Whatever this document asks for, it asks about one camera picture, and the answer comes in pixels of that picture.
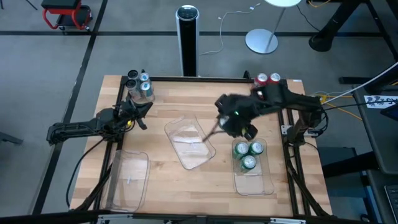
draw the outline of wooden tabletop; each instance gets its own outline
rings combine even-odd
[[[121,76],[106,75],[99,93],[95,113],[116,102]],[[288,80],[289,89],[304,93],[300,80]],[[164,214],[207,214],[291,217],[289,186],[282,152],[277,113],[256,118],[252,124],[258,138],[267,141],[267,156],[274,193],[262,196],[242,196],[234,191],[231,143],[233,138],[217,134],[210,139],[216,155],[193,170],[182,167],[167,135],[165,125],[183,115],[194,114],[205,133],[218,115],[214,102],[222,94],[249,94],[245,83],[153,82],[153,107],[144,122],[148,129],[138,127],[125,135],[123,150],[145,152],[150,160],[149,180],[145,199],[137,212]],[[99,141],[88,138],[86,150]],[[315,144],[314,139],[306,141]],[[71,208],[76,208],[93,190],[100,176],[106,143],[102,142],[87,155],[80,166]],[[300,147],[305,181],[309,191],[325,211],[331,207],[317,150]],[[300,190],[296,186],[300,213],[303,213]]]

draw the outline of white lamp base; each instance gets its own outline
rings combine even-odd
[[[267,48],[269,39],[272,36],[272,40]],[[270,31],[265,29],[254,29],[246,34],[246,45],[250,50],[259,54],[272,53],[278,47],[278,39]]]

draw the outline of clear plastic bin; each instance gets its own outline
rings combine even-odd
[[[144,152],[118,150],[104,187],[101,208],[135,212],[144,201],[150,162]]]
[[[242,172],[241,160],[233,158],[233,150],[239,142],[245,142],[250,146],[253,141],[259,141],[264,147],[264,151],[254,156],[256,158],[255,168]],[[232,142],[231,159],[233,166],[234,188],[240,195],[269,195],[274,193],[274,184],[271,181],[267,157],[267,142],[264,139],[254,139],[250,142],[243,138],[235,139]]]
[[[166,124],[165,132],[172,143],[181,165],[194,169],[209,161],[216,149],[207,140],[202,142],[205,133],[195,116],[184,116]]]

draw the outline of paper sign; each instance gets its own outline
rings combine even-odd
[[[366,106],[373,109],[384,109],[398,103],[398,96],[363,96],[365,102],[369,103]]]

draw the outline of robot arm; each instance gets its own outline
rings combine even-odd
[[[55,123],[47,133],[50,145],[64,142],[70,138],[102,136],[113,141],[118,134],[126,131],[125,126],[137,121],[141,129],[147,129],[142,122],[153,103],[136,104],[126,99],[116,108],[106,108],[96,114],[95,118],[86,122]]]
[[[287,130],[292,144],[303,144],[303,134],[308,128],[319,125],[323,113],[319,97],[292,93],[285,85],[270,83],[251,90],[249,96],[222,95],[215,103],[219,115],[218,126],[230,136],[243,136],[252,140],[257,129],[251,120],[282,109],[298,110],[300,119]]]

